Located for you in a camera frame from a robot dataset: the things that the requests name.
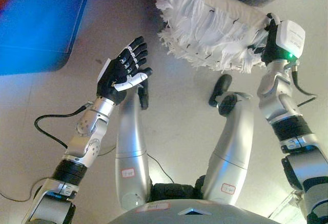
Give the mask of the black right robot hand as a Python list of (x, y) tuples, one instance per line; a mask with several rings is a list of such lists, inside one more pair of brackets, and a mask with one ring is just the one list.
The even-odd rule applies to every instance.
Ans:
[(294, 21), (281, 21), (274, 13), (266, 16), (270, 22), (266, 27), (268, 37), (261, 60), (266, 65), (276, 60), (295, 63), (303, 53), (305, 30)]

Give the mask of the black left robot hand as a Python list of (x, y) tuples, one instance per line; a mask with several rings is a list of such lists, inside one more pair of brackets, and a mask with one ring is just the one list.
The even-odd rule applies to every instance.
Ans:
[(147, 62), (147, 43), (142, 36), (124, 47), (119, 55), (102, 68), (97, 81), (96, 96), (120, 104), (127, 90), (146, 80), (153, 72), (150, 67), (142, 69)]

